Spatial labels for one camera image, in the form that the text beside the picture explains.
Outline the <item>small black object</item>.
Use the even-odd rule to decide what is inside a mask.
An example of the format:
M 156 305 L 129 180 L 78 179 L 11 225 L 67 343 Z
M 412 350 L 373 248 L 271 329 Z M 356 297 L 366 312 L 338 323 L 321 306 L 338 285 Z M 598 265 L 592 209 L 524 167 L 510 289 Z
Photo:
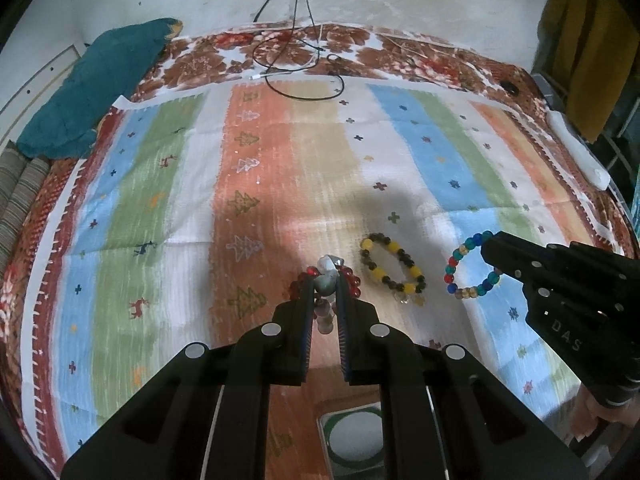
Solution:
M 506 93 L 510 94 L 510 96 L 518 96 L 520 94 L 520 88 L 510 80 L 503 79 L 499 84 Z

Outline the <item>grey striped folded blanket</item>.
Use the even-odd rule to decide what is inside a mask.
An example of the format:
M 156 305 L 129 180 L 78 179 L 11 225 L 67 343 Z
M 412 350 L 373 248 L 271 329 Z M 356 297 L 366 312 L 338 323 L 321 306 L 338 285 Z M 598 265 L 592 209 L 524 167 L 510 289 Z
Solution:
M 50 162 L 45 157 L 29 159 L 12 141 L 1 153 L 1 273 L 49 171 Z

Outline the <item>teal pillow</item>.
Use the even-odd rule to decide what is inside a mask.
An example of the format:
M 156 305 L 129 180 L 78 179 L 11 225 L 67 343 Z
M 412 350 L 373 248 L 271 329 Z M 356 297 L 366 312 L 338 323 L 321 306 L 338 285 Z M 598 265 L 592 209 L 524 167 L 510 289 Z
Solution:
M 85 158 L 96 127 L 120 96 L 131 96 L 168 42 L 182 31 L 175 18 L 158 18 L 104 32 L 74 64 L 23 129 L 17 148 L 28 158 Z

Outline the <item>mustard hanging garment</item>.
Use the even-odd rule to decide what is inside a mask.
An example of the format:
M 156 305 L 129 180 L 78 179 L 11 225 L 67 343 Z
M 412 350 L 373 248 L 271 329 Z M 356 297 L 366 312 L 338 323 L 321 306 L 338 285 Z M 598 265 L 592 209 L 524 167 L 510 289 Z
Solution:
M 596 142 L 630 76 L 639 71 L 639 31 L 618 0 L 547 0 L 540 29 L 554 41 L 548 74 L 565 114 Z

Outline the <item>white rolled cloth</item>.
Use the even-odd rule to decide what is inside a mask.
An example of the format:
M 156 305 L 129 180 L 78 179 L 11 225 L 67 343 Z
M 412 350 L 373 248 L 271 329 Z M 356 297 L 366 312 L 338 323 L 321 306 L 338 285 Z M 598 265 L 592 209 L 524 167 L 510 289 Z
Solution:
M 585 142 L 577 135 L 565 115 L 558 110 L 548 110 L 547 124 L 560 139 L 574 159 L 582 174 L 597 190 L 606 191 L 611 184 L 611 176 L 596 159 Z

